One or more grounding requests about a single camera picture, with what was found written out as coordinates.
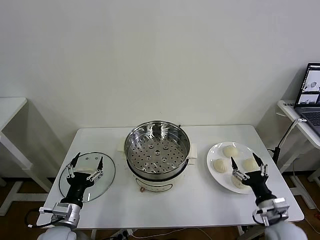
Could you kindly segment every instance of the laptop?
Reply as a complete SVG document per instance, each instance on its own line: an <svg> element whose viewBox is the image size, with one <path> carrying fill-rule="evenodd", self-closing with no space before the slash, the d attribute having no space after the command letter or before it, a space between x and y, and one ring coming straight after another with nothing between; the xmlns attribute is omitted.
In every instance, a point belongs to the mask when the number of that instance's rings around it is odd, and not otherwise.
<svg viewBox="0 0 320 240"><path fill-rule="evenodd" d="M308 64L294 108L320 135L320 63Z"/></svg>

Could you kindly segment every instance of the white plate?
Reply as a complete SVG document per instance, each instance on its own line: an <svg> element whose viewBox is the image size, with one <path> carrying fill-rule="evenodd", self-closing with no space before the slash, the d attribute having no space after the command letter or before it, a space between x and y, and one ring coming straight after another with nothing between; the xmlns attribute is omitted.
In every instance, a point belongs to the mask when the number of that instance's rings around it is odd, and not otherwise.
<svg viewBox="0 0 320 240"><path fill-rule="evenodd" d="M238 149L238 156L234 157L234 161L237 164L239 170L242 173L245 173L245 169L243 167L243 161L251 158L253 155L253 151L248 148L245 145L242 145L237 142L231 142L231 141L225 141L218 143L214 145L212 148L210 148L207 156L206 156L206 164L208 166L208 169L211 173L211 175L214 177L214 179L223 187L226 189L229 189L230 191L233 191L238 194L249 194L252 193L251 187L247 186L244 189L236 187L232 180L232 166L231 166L231 158L227 158L223 153L223 148L226 146L234 146ZM227 166L227 171L225 173L218 172L214 167L214 161L216 159L229 159L230 164Z"/></svg>

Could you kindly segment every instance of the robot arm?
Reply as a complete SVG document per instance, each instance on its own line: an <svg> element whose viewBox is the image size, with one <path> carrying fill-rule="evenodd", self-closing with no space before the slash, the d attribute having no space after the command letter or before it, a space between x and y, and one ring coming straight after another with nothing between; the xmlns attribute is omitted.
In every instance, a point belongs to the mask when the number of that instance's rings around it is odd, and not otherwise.
<svg viewBox="0 0 320 240"><path fill-rule="evenodd" d="M83 196L87 188L92 187L103 176L103 157L101 157L96 171L92 174L74 171L80 152L66 166L68 175L66 177L70 188L66 197L57 202L53 208L40 207L40 214L52 214L51 222L44 225L31 225L29 228L42 228L49 225L49 228L41 234L38 240L75 240L77 235L71 231L77 227L80 219L80 210L83 207Z"/></svg>
<svg viewBox="0 0 320 240"><path fill-rule="evenodd" d="M266 181L268 175L268 165L254 153L252 153L256 163L260 167L258 171L242 173L235 160L231 157L232 175L239 179L242 184L252 188L256 197L255 204L257 209L253 211L253 220L260 225L267 227L265 229L265 238L268 240L307 240L304 231L292 223L285 222L288 215L289 204L286 199L277 198L268 189ZM262 222L257 221L256 216L260 215Z"/></svg>

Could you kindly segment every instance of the steamed bun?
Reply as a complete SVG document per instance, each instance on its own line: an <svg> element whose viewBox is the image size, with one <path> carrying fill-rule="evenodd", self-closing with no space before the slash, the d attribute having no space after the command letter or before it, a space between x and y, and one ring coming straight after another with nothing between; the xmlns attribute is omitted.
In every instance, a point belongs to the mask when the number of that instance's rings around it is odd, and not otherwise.
<svg viewBox="0 0 320 240"><path fill-rule="evenodd" d="M227 159L216 159L213 162L214 169L219 173L225 173L228 171L228 160Z"/></svg>
<svg viewBox="0 0 320 240"><path fill-rule="evenodd" d="M244 185L242 184L242 182L236 178L235 176L231 176L231 180L232 180L232 183L238 188L238 189L245 189L247 188L248 186L247 185Z"/></svg>
<svg viewBox="0 0 320 240"><path fill-rule="evenodd" d="M230 158L230 157L234 158L239 154L238 149L234 146L225 146L222 151L227 158Z"/></svg>
<svg viewBox="0 0 320 240"><path fill-rule="evenodd" d="M247 172L253 172L253 171L259 170L259 166L253 156L243 161L243 168Z"/></svg>

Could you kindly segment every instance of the laptop keyboard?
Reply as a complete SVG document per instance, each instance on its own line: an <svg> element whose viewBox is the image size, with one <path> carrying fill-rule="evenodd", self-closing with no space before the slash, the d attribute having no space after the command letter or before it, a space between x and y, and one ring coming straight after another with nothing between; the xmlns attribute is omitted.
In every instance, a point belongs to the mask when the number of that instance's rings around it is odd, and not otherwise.
<svg viewBox="0 0 320 240"><path fill-rule="evenodd" d="M320 111L304 112L303 115L314 126L320 126Z"/></svg>

